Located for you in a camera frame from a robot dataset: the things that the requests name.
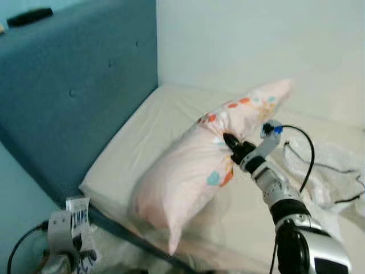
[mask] pillowcase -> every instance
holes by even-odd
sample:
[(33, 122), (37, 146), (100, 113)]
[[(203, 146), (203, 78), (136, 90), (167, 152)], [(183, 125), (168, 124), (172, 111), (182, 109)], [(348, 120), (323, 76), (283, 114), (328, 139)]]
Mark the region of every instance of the pillowcase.
[(271, 118), (290, 90), (290, 80), (270, 83), (205, 114), (142, 176), (132, 211), (156, 228), (169, 229), (170, 255), (184, 226), (233, 177), (232, 152), (223, 133), (243, 142)]

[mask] blue connector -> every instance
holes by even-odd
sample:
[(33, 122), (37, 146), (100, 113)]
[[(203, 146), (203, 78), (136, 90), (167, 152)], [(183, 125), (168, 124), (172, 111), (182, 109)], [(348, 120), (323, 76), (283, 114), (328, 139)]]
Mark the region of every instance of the blue connector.
[(279, 126), (279, 127), (274, 127), (274, 132), (275, 133), (282, 133), (283, 132), (283, 127), (282, 126)]

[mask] bed frame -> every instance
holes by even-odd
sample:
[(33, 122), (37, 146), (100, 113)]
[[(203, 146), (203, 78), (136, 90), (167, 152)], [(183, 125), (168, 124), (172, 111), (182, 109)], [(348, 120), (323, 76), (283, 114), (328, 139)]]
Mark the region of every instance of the bed frame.
[[(155, 0), (93, 0), (0, 36), (0, 140), (64, 207), (95, 159), (157, 87)], [(182, 261), (91, 207), (97, 225)]]

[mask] robotic arm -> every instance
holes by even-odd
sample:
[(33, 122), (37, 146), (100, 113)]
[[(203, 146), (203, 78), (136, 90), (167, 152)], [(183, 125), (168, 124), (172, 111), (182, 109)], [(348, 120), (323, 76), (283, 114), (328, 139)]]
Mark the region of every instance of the robotic arm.
[(232, 134), (224, 134), (233, 151), (232, 160), (249, 172), (262, 191), (275, 224), (281, 274), (350, 274), (351, 263), (341, 244), (314, 220), (300, 193), (265, 157), (279, 145), (282, 125), (270, 120), (263, 125), (263, 142), (241, 144)]

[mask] headboard button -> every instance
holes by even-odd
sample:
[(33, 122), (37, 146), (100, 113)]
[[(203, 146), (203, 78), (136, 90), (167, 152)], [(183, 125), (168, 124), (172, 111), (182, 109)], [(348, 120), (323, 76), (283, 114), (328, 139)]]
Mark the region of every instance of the headboard button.
[(73, 89), (70, 89), (69, 93), (70, 97), (76, 97), (76, 91)]

